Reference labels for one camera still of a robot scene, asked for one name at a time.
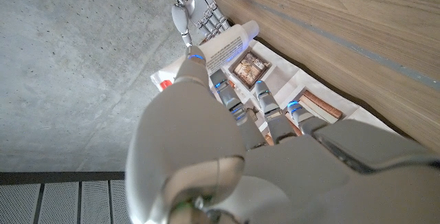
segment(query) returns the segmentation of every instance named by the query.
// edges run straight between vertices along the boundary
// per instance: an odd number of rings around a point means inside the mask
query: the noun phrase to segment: concrete wall
[[[149,76],[185,51],[174,2],[0,0],[0,170],[124,170]]]

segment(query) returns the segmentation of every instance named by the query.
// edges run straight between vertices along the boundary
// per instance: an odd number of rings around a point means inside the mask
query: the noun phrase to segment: wood grain
[[[251,19],[257,21],[261,29],[259,36],[280,52],[306,65],[333,86],[364,100],[417,141],[440,152],[440,93],[437,90],[292,23],[252,1],[265,2],[264,5],[270,4],[273,9],[278,6],[277,0],[217,0],[217,3],[236,23],[245,23]],[[300,10],[299,5],[302,5],[301,12],[297,11],[295,14],[302,19],[309,17],[307,22],[323,25],[328,31],[338,33],[338,36],[352,40],[362,47],[376,49],[374,52],[394,55],[395,58],[390,59],[399,59],[399,63],[406,67],[420,64],[418,70],[433,77],[439,76],[439,29],[435,28],[438,20],[433,21],[430,26],[432,30],[437,29],[436,35],[436,32],[425,29],[399,27],[398,22],[395,23],[396,27],[391,27],[390,23],[384,25],[385,21],[378,23],[377,19],[365,25],[361,22],[364,18],[360,17],[364,14],[355,16],[349,14],[353,10],[339,10],[342,8],[334,4],[337,3],[335,0],[306,0],[316,5],[312,7],[301,3],[302,1],[305,0],[284,0],[283,6],[297,5]],[[420,0],[423,1],[430,1],[426,7],[436,10],[435,3],[438,0]],[[277,10],[281,12],[283,9],[278,7]],[[291,11],[289,8],[285,14],[293,15]],[[331,19],[321,19],[320,16],[324,13],[329,14],[327,17]],[[417,13],[411,12],[407,15],[414,16]],[[330,29],[333,25],[341,28],[342,32],[336,28]],[[414,52],[413,43],[418,39],[429,43],[418,44],[421,46],[420,50]],[[407,44],[391,45],[389,41],[406,41]]]
[[[253,1],[440,78],[440,0]]]

